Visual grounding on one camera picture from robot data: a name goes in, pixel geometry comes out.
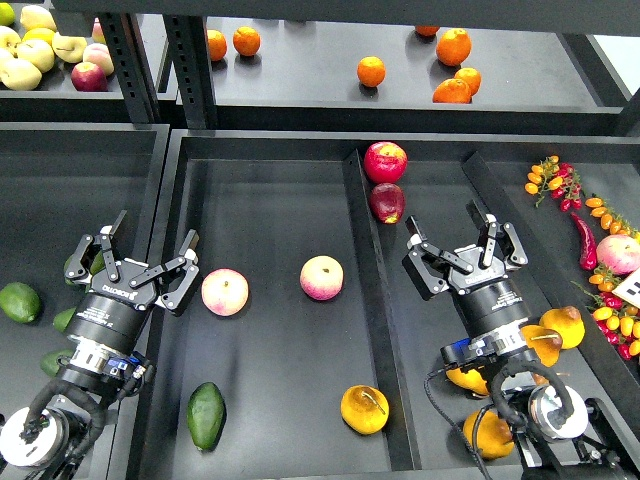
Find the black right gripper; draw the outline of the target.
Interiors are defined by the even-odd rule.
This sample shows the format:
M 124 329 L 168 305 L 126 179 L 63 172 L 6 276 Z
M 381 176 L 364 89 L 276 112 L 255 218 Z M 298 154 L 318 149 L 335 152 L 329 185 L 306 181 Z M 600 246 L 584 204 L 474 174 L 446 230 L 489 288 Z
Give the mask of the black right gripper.
M 506 272 L 527 265 L 528 257 L 512 223 L 500 223 L 474 200 L 466 210 L 479 231 L 479 246 L 462 247 L 455 254 L 436 247 L 410 215 L 402 265 L 423 300 L 450 290 L 466 333 L 477 339 L 529 320 L 530 310 Z M 496 248 L 501 260 L 495 258 Z

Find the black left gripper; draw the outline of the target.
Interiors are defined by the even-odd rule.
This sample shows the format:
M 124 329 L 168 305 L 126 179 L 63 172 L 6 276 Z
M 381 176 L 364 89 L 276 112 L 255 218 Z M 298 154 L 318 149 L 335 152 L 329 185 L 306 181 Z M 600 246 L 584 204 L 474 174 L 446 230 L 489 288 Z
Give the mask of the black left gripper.
M 194 229 L 187 232 L 176 256 L 165 263 L 149 268 L 128 258 L 116 262 L 116 232 L 126 215 L 121 210 L 111 225 L 79 240 L 73 254 L 82 256 L 85 273 L 80 284 L 90 283 L 89 268 L 99 250 L 106 268 L 93 276 L 65 328 L 73 341 L 92 340 L 120 353 L 133 352 L 153 306 L 181 316 L 200 285 L 199 235 Z

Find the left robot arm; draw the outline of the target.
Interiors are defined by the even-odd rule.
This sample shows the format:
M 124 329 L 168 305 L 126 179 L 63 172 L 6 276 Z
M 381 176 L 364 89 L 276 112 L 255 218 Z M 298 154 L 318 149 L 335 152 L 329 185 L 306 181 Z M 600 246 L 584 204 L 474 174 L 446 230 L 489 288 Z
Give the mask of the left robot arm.
M 152 310 L 181 315 L 199 282 L 195 230 L 174 258 L 150 266 L 121 258 L 123 217 L 84 235 L 65 278 L 85 287 L 64 333 L 75 345 L 31 403 L 1 427 L 1 464 L 30 479 L 71 479 L 109 423 L 110 407 L 139 393 L 155 373 L 136 345 Z

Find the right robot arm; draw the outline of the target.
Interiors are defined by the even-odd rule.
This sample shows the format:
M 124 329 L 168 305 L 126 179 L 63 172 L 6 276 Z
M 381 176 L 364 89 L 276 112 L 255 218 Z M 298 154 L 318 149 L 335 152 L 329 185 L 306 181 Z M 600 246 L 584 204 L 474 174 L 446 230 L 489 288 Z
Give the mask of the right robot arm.
M 597 398 L 582 398 L 527 345 L 530 312 L 510 272 L 528 258 L 514 226 L 467 205 L 479 231 L 476 243 L 454 251 L 429 242 L 408 217 L 408 252 L 402 260 L 424 300 L 450 293 L 465 338 L 441 348 L 442 371 L 477 370 L 489 403 L 472 423 L 465 445 L 482 475 L 477 431 L 494 409 L 515 442 L 525 479 L 636 479 L 639 461 L 611 413 Z

